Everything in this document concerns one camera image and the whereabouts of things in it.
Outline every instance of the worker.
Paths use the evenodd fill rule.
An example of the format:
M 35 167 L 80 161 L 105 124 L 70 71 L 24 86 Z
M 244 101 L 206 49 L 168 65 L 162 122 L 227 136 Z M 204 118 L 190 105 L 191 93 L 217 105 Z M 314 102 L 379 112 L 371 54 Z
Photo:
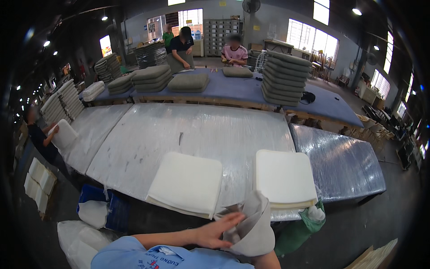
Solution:
M 38 118 L 36 109 L 30 105 L 24 109 L 23 118 L 27 123 L 28 134 L 30 135 L 30 140 L 34 147 L 47 162 L 57 167 L 63 176 L 68 181 L 70 181 L 73 187 L 75 187 L 80 192 L 82 188 L 81 184 L 79 184 L 79 182 L 70 175 L 66 164 L 64 163 L 63 157 L 59 154 L 58 149 L 54 146 L 54 144 L 52 144 L 52 139 L 56 133 L 58 133 L 60 127 L 55 126 L 56 123 L 54 122 L 48 127 L 41 129 L 35 122 Z M 51 132 L 51 134 L 46 136 L 49 130 L 52 128 L 54 128 L 54 130 Z
M 243 213 L 227 214 L 218 221 L 197 229 L 158 234 L 123 236 L 102 248 L 92 259 L 92 269 L 141 268 L 256 268 L 280 269 L 274 251 L 252 258 L 252 264 L 240 263 L 233 255 L 206 248 L 229 248 L 232 243 L 220 240 L 223 232 L 245 218 Z M 191 251 L 182 246 L 197 244 L 205 248 Z
M 170 41 L 172 40 L 173 37 L 175 37 L 173 35 L 172 32 L 172 27 L 170 26 L 170 24 L 166 24 L 164 26 L 165 28 L 165 32 L 163 33 L 163 40 L 164 40 L 164 47 L 166 48 L 166 52 L 167 54 L 172 53 L 172 49 L 170 48 Z
M 194 45 L 193 37 L 191 36 L 191 29 L 188 26 L 184 26 L 179 31 L 177 37 L 170 40 L 170 48 L 172 49 L 173 57 L 180 61 L 185 69 L 190 69 L 190 65 L 178 55 L 178 51 L 186 51 L 186 54 L 191 54 L 193 49 L 191 46 Z
M 221 51 L 222 62 L 228 62 L 234 67 L 242 67 L 248 61 L 248 51 L 241 45 L 242 36 L 232 33 L 227 36 L 227 43 Z

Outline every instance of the blue shirt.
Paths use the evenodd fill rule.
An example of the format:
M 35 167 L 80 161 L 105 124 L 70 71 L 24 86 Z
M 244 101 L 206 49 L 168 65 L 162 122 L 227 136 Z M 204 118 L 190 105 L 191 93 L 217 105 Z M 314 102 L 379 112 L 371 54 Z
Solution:
M 166 247 L 175 254 L 165 254 L 160 248 Z M 155 246 L 146 250 L 132 236 L 123 236 L 102 248 L 92 259 L 91 269 L 253 269 L 248 263 L 240 263 L 227 252 L 206 248 L 191 251 L 183 247 Z

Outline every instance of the green plastic bag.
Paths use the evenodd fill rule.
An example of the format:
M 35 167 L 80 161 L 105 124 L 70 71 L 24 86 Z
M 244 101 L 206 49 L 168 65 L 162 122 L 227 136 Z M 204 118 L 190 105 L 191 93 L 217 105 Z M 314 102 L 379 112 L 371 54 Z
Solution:
M 326 213 L 321 200 L 315 206 L 321 208 L 324 214 Z M 306 208 L 303 212 L 300 212 L 301 220 L 288 224 L 281 232 L 275 244 L 275 253 L 277 256 L 291 253 L 298 249 L 311 234 L 319 231 L 326 222 L 326 219 L 322 221 L 310 220 L 307 216 L 307 211 L 308 209 Z

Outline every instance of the black shirt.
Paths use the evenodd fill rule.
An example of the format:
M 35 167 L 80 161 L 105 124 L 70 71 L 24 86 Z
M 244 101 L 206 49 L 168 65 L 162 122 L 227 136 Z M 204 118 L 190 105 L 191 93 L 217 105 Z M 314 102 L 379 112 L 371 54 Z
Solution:
M 50 142 L 46 147 L 43 145 L 46 135 L 36 124 L 28 125 L 28 134 L 30 135 L 31 142 L 39 151 L 39 153 L 51 164 L 58 154 L 58 150 L 54 144 Z
M 187 49 L 189 49 L 192 45 L 194 45 L 194 41 L 193 38 L 190 37 L 185 44 L 181 42 L 181 40 L 179 39 L 179 36 L 172 38 L 172 40 L 170 40 L 170 48 L 172 50 L 176 50 L 176 51 L 186 51 Z

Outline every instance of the ceiling light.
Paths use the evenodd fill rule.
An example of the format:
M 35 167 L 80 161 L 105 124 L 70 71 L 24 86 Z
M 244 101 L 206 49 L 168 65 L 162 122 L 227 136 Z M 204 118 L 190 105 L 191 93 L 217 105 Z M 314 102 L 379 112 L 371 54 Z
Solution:
M 359 11 L 358 9 L 352 9 L 352 12 L 354 12 L 358 16 L 361 16 L 361 11 Z

